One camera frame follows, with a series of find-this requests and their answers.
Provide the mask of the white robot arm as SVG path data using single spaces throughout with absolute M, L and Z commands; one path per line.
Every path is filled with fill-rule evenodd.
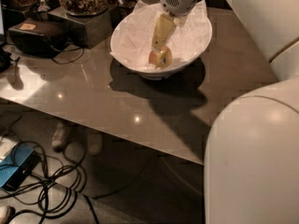
M 299 0 L 226 0 L 277 82 L 228 104 L 206 143 L 206 224 L 299 224 Z

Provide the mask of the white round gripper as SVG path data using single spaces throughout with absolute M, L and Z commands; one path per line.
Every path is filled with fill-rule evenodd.
M 176 26 L 182 27 L 186 23 L 186 15 L 195 7 L 197 0 L 160 0 L 160 3 L 165 13 L 177 18 L 163 13 L 157 19 L 151 40 L 151 50 L 156 51 L 166 46 Z

